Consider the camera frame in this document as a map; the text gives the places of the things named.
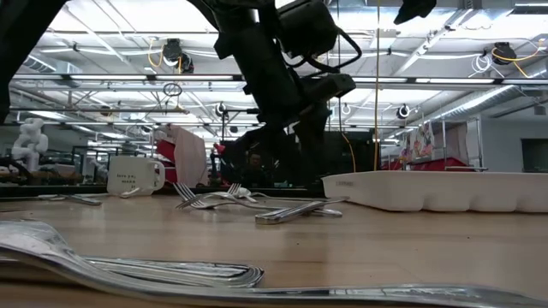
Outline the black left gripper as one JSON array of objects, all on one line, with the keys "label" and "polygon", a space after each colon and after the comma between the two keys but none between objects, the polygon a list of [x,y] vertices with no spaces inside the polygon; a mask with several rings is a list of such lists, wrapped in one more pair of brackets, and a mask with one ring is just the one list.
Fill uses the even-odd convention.
[{"label": "black left gripper", "polygon": [[[246,82],[244,91],[259,108],[259,121],[298,122],[295,134],[301,150],[301,183],[306,188],[314,186],[325,173],[325,124],[331,114],[326,104],[354,90],[354,82],[342,73],[341,64],[318,61],[318,56],[330,50],[318,56],[290,58],[285,54],[277,38],[277,8],[215,8],[213,19],[218,30],[217,56],[235,59]],[[337,40],[355,46],[337,27]],[[286,180],[295,179],[295,146],[281,127],[263,126],[245,133],[233,144],[233,152],[242,154],[255,145],[281,163]]]}]

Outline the silver fork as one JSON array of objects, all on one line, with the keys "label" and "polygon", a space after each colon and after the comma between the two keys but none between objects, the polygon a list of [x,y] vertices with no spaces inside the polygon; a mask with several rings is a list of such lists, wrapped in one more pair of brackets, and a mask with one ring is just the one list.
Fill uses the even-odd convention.
[{"label": "silver fork", "polygon": [[106,293],[181,305],[425,305],[456,308],[548,308],[548,301],[483,287],[223,288],[170,287],[111,274],[78,256],[50,225],[0,222],[0,251],[70,281]]},{"label": "silver fork", "polygon": [[[220,202],[218,203],[207,203],[208,199],[219,198]],[[187,207],[192,207],[197,210],[212,210],[218,206],[226,204],[235,204],[236,199],[232,197],[222,197],[212,193],[197,195],[192,198],[188,198],[179,205],[176,206],[177,210],[182,210]]]},{"label": "silver fork", "polygon": [[[177,191],[177,193],[179,194],[179,196],[182,198],[182,202],[185,201],[188,198],[192,198],[192,197],[197,196],[185,184],[175,183],[174,188]],[[272,207],[272,206],[259,205],[259,203],[253,204],[251,202],[246,201],[243,198],[236,198],[235,204],[243,206],[243,207],[248,208],[248,209],[253,209],[253,210],[281,210],[281,207]]]},{"label": "silver fork", "polygon": [[241,185],[233,183],[226,192],[213,192],[212,195],[220,198],[239,198]]}]

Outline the person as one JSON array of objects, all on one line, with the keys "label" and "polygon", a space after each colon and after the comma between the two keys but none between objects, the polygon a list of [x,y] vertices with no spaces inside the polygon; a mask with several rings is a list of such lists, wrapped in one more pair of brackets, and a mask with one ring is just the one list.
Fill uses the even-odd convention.
[{"label": "person", "polygon": [[267,184],[267,178],[259,154],[252,153],[249,156],[243,178],[247,187],[264,187]]}]

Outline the black partition panels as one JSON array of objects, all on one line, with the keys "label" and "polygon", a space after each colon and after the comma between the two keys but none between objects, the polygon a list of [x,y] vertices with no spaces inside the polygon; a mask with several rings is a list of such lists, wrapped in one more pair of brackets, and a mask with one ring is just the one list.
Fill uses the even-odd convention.
[{"label": "black partition panels", "polygon": [[[261,156],[262,167],[267,178],[267,184],[264,187],[248,188],[274,188],[304,187],[301,183],[301,150],[299,139],[295,133],[287,134],[290,142],[295,146],[295,179],[286,180],[281,163],[273,158],[265,149],[255,145],[251,150],[242,154],[233,152],[235,140],[221,141],[215,145],[220,162],[219,175],[224,181],[229,183],[244,183],[244,172],[248,165],[249,156],[252,153]],[[314,186],[321,186],[321,181],[328,175],[339,175],[354,172],[372,171],[374,169],[375,149],[373,136],[369,131],[345,132],[325,131],[325,173],[321,175]]]}]

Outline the pale pink cloth cover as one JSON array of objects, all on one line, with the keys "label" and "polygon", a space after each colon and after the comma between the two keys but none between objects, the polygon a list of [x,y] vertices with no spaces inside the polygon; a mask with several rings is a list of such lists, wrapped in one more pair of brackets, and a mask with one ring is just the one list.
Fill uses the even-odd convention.
[{"label": "pale pink cloth cover", "polygon": [[177,182],[196,187],[207,180],[205,141],[184,127],[170,126],[175,143],[174,157]]}]

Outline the white cutlery tray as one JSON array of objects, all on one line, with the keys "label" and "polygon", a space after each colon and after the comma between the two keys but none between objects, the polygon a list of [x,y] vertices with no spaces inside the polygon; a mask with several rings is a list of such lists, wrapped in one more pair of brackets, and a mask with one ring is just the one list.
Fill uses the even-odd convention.
[{"label": "white cutlery tray", "polygon": [[322,181],[326,197],[380,210],[548,213],[548,174],[370,171]]}]

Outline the colourful hanging poster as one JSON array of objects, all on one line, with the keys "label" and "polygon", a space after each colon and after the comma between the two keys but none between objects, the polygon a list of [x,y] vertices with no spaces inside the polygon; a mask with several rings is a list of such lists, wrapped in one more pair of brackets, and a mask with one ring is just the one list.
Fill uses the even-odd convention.
[{"label": "colourful hanging poster", "polygon": [[433,145],[434,135],[432,124],[428,122],[407,134],[402,155],[408,161],[431,158]]}]

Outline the red bin cart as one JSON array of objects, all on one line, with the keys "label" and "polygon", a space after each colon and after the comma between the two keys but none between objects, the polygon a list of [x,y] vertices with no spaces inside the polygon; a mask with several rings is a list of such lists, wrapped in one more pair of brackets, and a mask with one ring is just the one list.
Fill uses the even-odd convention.
[{"label": "red bin cart", "polygon": [[462,172],[480,172],[487,171],[487,168],[473,167],[465,164],[463,161],[454,158],[430,159],[421,158],[413,161],[404,161],[395,159],[393,161],[381,164],[381,170],[410,170],[410,171],[462,171]]}]

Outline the white mug with text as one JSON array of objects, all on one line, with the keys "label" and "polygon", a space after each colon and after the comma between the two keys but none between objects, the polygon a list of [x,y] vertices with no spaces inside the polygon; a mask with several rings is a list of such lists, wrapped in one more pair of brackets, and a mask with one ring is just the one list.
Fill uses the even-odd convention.
[{"label": "white mug with text", "polygon": [[136,187],[140,191],[135,196],[149,196],[165,183],[164,165],[148,157],[117,156],[110,160],[107,190],[110,195],[130,191]]}]

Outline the black metal gantry frame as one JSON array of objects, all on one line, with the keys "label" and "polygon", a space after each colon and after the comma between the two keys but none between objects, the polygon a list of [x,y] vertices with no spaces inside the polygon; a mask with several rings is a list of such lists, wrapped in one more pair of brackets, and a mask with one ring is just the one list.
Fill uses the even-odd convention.
[{"label": "black metal gantry frame", "polygon": [[221,110],[221,119],[222,119],[222,134],[221,140],[225,140],[226,128],[228,124],[233,121],[240,113],[245,113],[248,115],[258,115],[260,113],[258,108],[244,109],[244,110],[235,110],[235,109],[222,109]]}]

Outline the silver ventilation duct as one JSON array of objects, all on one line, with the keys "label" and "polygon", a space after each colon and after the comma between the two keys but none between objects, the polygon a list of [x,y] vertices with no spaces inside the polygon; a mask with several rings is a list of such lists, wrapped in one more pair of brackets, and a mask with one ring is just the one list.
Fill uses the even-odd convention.
[{"label": "silver ventilation duct", "polygon": [[496,105],[522,97],[531,87],[548,86],[548,59],[538,61],[528,68],[532,69],[531,79],[518,79],[512,76],[503,80],[500,86],[486,91],[472,92],[453,103],[446,104],[441,109],[428,114],[424,120],[417,121],[415,125],[430,121],[467,118]]}]

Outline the dark wall screen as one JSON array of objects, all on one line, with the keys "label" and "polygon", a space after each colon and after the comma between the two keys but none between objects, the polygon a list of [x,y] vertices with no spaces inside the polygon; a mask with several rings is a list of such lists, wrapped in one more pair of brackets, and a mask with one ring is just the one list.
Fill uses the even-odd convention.
[{"label": "dark wall screen", "polygon": [[521,148],[525,173],[548,173],[548,139],[522,139]]}]

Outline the black aluminium table frame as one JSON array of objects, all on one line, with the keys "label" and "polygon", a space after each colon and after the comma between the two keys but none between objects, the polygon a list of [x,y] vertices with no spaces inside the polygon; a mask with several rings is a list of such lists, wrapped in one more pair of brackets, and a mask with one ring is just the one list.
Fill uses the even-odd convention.
[{"label": "black aluminium table frame", "polygon": [[[190,188],[194,194],[212,193],[216,191],[226,191],[228,188],[222,187],[196,187]],[[248,188],[252,193],[264,193],[272,197],[288,198],[323,198],[325,193],[323,188]],[[107,186],[0,186],[0,198],[15,197],[33,197],[38,195],[52,194],[97,194],[107,193]],[[175,195],[176,190],[168,184],[161,189],[153,192],[157,195]]]}]

